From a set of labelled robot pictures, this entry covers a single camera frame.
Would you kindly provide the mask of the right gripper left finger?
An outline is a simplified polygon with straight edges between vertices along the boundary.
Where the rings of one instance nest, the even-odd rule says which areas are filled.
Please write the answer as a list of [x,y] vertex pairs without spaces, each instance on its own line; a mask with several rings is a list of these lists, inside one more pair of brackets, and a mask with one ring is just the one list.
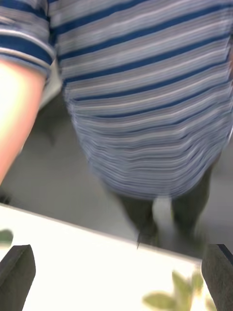
[[0,311],[23,310],[35,274],[31,246],[13,246],[0,262]]

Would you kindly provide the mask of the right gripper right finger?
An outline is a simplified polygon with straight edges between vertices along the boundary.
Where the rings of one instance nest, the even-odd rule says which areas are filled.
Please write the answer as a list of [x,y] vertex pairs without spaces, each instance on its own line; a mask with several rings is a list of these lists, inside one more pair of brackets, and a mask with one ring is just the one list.
[[223,244],[204,251],[201,272],[218,311],[233,310],[233,255]]

